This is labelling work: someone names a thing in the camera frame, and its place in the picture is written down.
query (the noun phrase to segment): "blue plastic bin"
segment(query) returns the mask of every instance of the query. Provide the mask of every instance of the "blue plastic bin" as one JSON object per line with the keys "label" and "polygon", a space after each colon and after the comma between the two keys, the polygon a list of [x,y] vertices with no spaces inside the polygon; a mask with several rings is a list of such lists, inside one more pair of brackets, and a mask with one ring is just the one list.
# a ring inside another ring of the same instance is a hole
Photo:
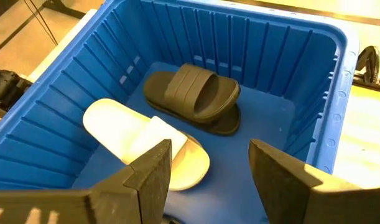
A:
{"label": "blue plastic bin", "polygon": [[[169,192],[166,213],[187,224],[265,223],[250,139],[332,172],[358,54],[338,23],[223,1],[107,1],[0,122],[0,189],[90,187],[122,168],[82,124],[88,106],[112,98],[191,134],[210,155],[205,179]],[[183,63],[242,84],[234,136],[145,102],[147,76]]]}

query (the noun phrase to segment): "cable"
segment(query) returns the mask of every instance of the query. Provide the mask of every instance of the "cable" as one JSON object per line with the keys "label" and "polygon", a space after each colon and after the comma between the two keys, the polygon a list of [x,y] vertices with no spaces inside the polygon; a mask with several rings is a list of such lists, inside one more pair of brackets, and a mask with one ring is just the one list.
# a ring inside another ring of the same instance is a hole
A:
{"label": "cable", "polygon": [[43,23],[39,20],[39,18],[36,16],[36,13],[30,8],[30,6],[28,5],[27,1],[24,0],[24,3],[27,5],[28,9],[31,11],[31,13],[35,16],[35,18],[38,20],[39,24],[42,26],[43,30],[46,32],[46,34],[50,37],[50,39],[52,40],[53,44],[54,45],[58,45],[58,42],[56,40],[56,38],[54,37],[52,31],[50,30],[49,26],[47,25],[45,19],[43,18],[43,16],[41,15],[40,11],[38,10],[38,8],[36,7],[36,5],[34,4],[34,2],[32,0],[29,0],[31,2],[31,4],[35,7],[36,9],[36,12],[39,14],[40,18],[43,20],[45,26],[43,25]]}

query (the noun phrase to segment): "bin floor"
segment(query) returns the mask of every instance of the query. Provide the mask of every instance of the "bin floor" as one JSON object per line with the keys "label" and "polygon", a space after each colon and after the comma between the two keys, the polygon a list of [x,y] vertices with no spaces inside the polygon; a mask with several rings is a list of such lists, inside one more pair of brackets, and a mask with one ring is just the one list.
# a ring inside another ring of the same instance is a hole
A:
{"label": "bin floor", "polygon": [[[154,63],[146,74],[178,67]],[[159,116],[175,128],[191,134],[209,154],[211,164],[205,178],[194,188],[169,192],[165,212],[186,224],[268,223],[254,186],[248,162],[250,139],[261,139],[279,149],[285,144],[295,107],[292,102],[257,90],[241,87],[238,105],[241,126],[233,136],[216,136],[152,109],[137,87],[127,106],[148,116]],[[74,188],[90,187],[113,174],[123,164],[103,146],[90,159]]]}

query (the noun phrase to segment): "slide sandal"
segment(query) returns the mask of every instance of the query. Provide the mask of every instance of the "slide sandal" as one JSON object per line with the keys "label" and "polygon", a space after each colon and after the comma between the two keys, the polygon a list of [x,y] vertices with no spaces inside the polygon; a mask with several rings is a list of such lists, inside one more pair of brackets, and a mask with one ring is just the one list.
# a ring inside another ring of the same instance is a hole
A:
{"label": "slide sandal", "polygon": [[189,64],[177,73],[155,72],[144,84],[144,96],[153,108],[221,135],[239,128],[240,91],[236,80]]}
{"label": "slide sandal", "polygon": [[86,130],[123,163],[130,164],[164,139],[172,140],[169,190],[185,190],[208,172],[210,159],[201,144],[154,116],[148,118],[114,100],[94,102],[83,115]]}

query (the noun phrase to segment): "white slide sandal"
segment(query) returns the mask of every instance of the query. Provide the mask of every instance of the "white slide sandal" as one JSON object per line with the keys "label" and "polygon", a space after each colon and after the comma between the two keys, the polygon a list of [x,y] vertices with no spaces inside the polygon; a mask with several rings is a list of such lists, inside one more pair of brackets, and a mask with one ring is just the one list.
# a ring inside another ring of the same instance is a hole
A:
{"label": "white slide sandal", "polygon": [[101,99],[85,111],[83,125],[125,164],[130,164],[163,139],[171,139],[169,190],[189,189],[208,172],[210,159],[201,144],[157,116],[148,118],[117,101]]}

